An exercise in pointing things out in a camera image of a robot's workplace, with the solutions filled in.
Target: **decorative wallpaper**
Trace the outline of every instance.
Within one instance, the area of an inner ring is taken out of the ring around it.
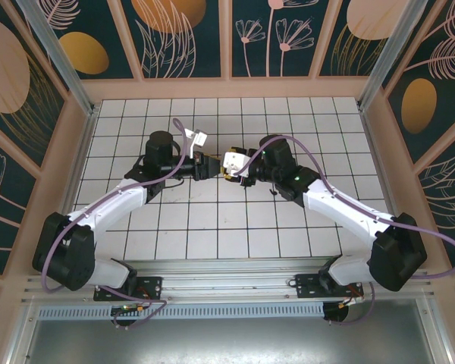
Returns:
[[[426,199],[438,230],[455,239],[455,141],[420,175]],[[455,248],[445,244],[455,265]]]
[[[326,0],[233,0],[232,76],[308,76]]]
[[[455,123],[455,0],[449,0],[388,97],[414,162]]]
[[[121,0],[145,78],[220,77],[218,0]]]
[[[24,217],[36,180],[0,149],[0,275]]]
[[[81,79],[133,77],[106,0],[37,0],[37,4]]]
[[[409,0],[343,0],[320,76],[368,76]]]
[[[0,6],[0,130],[41,165],[63,104]]]

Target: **white tile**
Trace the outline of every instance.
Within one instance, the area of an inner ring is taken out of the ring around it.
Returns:
[[[121,118],[98,118],[94,132],[95,137],[117,136],[120,132]]]
[[[113,158],[88,158],[83,178],[90,180],[107,180]]]
[[[95,202],[99,197],[105,195],[107,188],[107,180],[83,180],[81,182],[79,196],[77,197],[77,203],[90,204],[91,202]]]
[[[356,185],[354,185],[354,179],[352,176],[329,177],[328,182],[339,191],[357,199]]]
[[[310,256],[307,229],[279,229],[280,251],[283,258]]]
[[[328,176],[352,175],[346,154],[324,154],[324,166]]]
[[[241,115],[220,116],[218,130],[220,134],[241,134],[243,132]]]
[[[190,182],[190,202],[215,202],[217,199],[217,178]]]
[[[388,205],[383,199],[361,199],[361,202],[376,211],[389,213]]]
[[[246,229],[246,204],[225,202],[218,205],[219,229]]]
[[[383,199],[378,176],[354,176],[360,199]]]
[[[332,228],[335,226],[334,220],[317,211],[306,209],[305,213],[306,226],[309,228]]]
[[[345,153],[346,147],[341,133],[323,133],[318,135],[322,153]]]
[[[106,231],[96,242],[96,258],[123,260],[124,246],[127,243],[126,231]]]
[[[138,157],[115,157],[110,178],[121,179],[131,170]]]
[[[359,114],[353,97],[334,97],[334,104],[338,114]]]
[[[180,186],[169,188],[179,184],[178,180],[167,180],[162,191],[162,203],[164,202],[189,202],[190,179],[186,178]]]
[[[354,174],[377,174],[372,155],[369,153],[349,154],[349,161]]]
[[[357,254],[367,250],[364,242],[345,227],[338,227],[337,231],[339,233],[340,247],[344,255]]]
[[[181,131],[175,127],[173,119],[170,118],[170,123],[168,123],[168,132],[172,135],[182,135]],[[194,116],[180,116],[178,119],[185,129],[192,130],[194,128]]]
[[[217,115],[217,99],[196,99],[195,115]]]
[[[123,116],[146,116],[149,100],[127,100]]]
[[[243,115],[264,115],[265,100],[262,98],[250,97],[241,99],[241,111]]]
[[[124,100],[103,100],[99,117],[122,116],[124,109]]]
[[[208,134],[209,139],[217,139],[218,117],[217,116],[194,116],[194,130],[199,129]]]
[[[191,203],[189,207],[189,229],[217,229],[217,203]]]
[[[120,135],[143,135],[145,117],[129,117],[121,119]]]
[[[290,114],[312,114],[312,105],[309,97],[289,97]]]
[[[149,116],[146,118],[143,135],[150,135],[158,130],[168,130],[168,116]]]
[[[294,133],[316,133],[313,115],[290,115]]]
[[[162,204],[159,230],[187,229],[188,205],[186,203]]]
[[[188,259],[216,259],[218,257],[218,232],[216,230],[189,231]]]
[[[266,115],[268,123],[268,132],[273,133],[291,133],[290,115]]]
[[[335,114],[334,102],[331,97],[311,97],[314,114]]]
[[[108,231],[127,231],[130,215],[130,213],[123,215],[118,221],[108,227]]]
[[[159,210],[160,204],[158,203],[147,203],[139,209],[133,210],[130,230],[157,230]]]
[[[248,202],[248,228],[276,228],[273,202]]]
[[[243,146],[243,136],[241,134],[235,135],[220,135],[218,137],[218,150],[219,154],[226,153],[233,146]]]
[[[288,112],[287,98],[268,97],[265,98],[265,108],[267,115],[286,115]]]
[[[170,99],[149,100],[146,116],[169,116],[171,108]]]
[[[265,182],[256,182],[254,186],[246,188],[247,199],[249,202],[255,201],[273,201],[273,195],[270,192],[271,184]]]
[[[156,231],[130,231],[124,258],[125,260],[153,260],[156,245]]]
[[[295,139],[301,142],[311,153],[320,153],[319,138],[317,137],[317,134],[294,134],[293,136]],[[295,151],[299,154],[304,153],[298,144],[295,144]]]
[[[248,230],[250,258],[279,258],[280,247],[276,229]]]
[[[340,128],[344,133],[363,133],[362,121],[359,114],[339,114]]]
[[[306,226],[303,207],[294,202],[276,202],[276,219],[279,228],[304,228]]]
[[[112,157],[115,155],[116,136],[96,136],[93,138],[89,157]]]
[[[218,179],[218,196],[220,202],[244,202],[246,195],[244,187],[237,182],[229,182],[224,178]]]
[[[313,157],[315,158],[317,163],[320,165],[323,175],[325,175],[324,163],[322,161],[322,154],[314,154]],[[302,165],[303,167],[310,168],[313,171],[318,171],[315,164],[312,162],[312,159],[310,159],[307,154],[297,154],[297,164]]]
[[[266,134],[266,115],[243,115],[243,133]]]
[[[369,144],[364,133],[344,133],[348,153],[370,153]]]
[[[159,231],[156,259],[185,259],[186,231]]]
[[[315,125],[317,126],[317,133],[340,133],[337,114],[315,115]]]
[[[173,99],[170,115],[194,115],[194,99]]]
[[[318,227],[309,228],[312,256],[338,256],[340,254],[337,229]]]
[[[248,231],[219,231],[219,259],[229,258],[248,258]]]
[[[115,157],[139,157],[142,154],[142,136],[120,136],[116,145]]]
[[[218,100],[219,115],[241,115],[241,99],[219,99]]]

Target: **enclosure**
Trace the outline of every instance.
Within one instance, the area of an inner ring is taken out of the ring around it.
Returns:
[[[0,0],[0,362],[455,362],[455,273],[375,284],[366,322],[328,326],[287,282],[363,242],[222,174],[168,180],[98,239],[163,279],[135,334],[92,286],[45,293],[45,219],[114,189],[157,130],[182,146],[174,118],[213,158],[295,137],[348,196],[455,239],[455,0]],[[455,267],[422,239],[420,274]]]

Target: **ventilation grille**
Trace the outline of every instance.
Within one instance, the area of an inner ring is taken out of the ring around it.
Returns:
[[[269,317],[320,317],[323,303],[244,303],[225,305],[175,305],[165,307],[154,319],[247,319]],[[142,312],[129,312],[118,320],[138,319],[153,312],[154,308]],[[44,306],[40,309],[41,321],[66,320],[111,320],[111,306]]]

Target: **metal base plate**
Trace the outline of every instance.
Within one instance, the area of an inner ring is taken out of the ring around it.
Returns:
[[[332,294],[327,293],[323,286],[319,283],[319,275],[296,275],[293,286],[297,289],[298,298],[334,298],[340,297],[341,299],[351,297],[353,292],[348,286],[338,287]],[[364,295],[362,285],[352,284],[351,287],[358,292],[361,296]]]
[[[160,300],[162,293],[162,277],[138,277],[137,288],[132,293],[132,297],[136,297],[140,300]],[[107,290],[95,290],[93,299],[96,302],[116,302],[125,301],[124,298],[118,297],[113,293],[109,293]]]

